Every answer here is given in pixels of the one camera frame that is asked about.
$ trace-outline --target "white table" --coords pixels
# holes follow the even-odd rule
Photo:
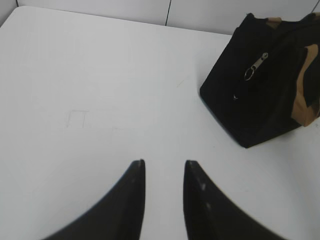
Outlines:
[[[269,229],[319,239],[320,122],[244,149],[198,96],[229,39],[17,8],[0,28],[0,239],[55,232],[140,158],[141,240],[187,239],[187,159]]]

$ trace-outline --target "zipper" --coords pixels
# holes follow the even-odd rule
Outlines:
[[[256,70],[268,58],[268,56],[269,56],[269,54],[267,52],[263,53],[262,56],[251,67],[249,67],[245,71],[245,73],[244,73],[244,80],[245,81],[249,81],[253,77]]]

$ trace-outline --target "bag handle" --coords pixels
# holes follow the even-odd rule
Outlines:
[[[319,48],[317,44],[312,44],[305,48],[307,49],[307,55],[296,81],[296,96],[291,113],[291,117],[304,127],[311,124],[320,113],[320,99],[307,106],[304,96],[304,75],[311,63],[316,59]]]

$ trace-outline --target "pencil mark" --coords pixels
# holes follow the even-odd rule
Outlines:
[[[178,86],[176,86],[176,88],[178,88],[186,79],[183,79],[179,84]]]
[[[84,112],[83,112],[83,123],[82,123],[82,128],[83,128],[83,129],[85,128],[85,121],[86,121],[87,112],[88,112],[88,111],[84,111]]]
[[[66,121],[66,128],[69,128],[71,126],[71,121],[73,122],[72,125],[78,125],[78,128],[85,128],[85,122],[86,122],[86,115],[89,111],[87,110],[71,110],[68,114],[68,119]],[[73,116],[75,113],[81,114],[82,116]]]

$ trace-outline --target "black bag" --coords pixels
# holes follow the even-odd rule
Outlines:
[[[301,21],[248,14],[200,88],[220,123],[245,148],[320,111],[320,14]]]

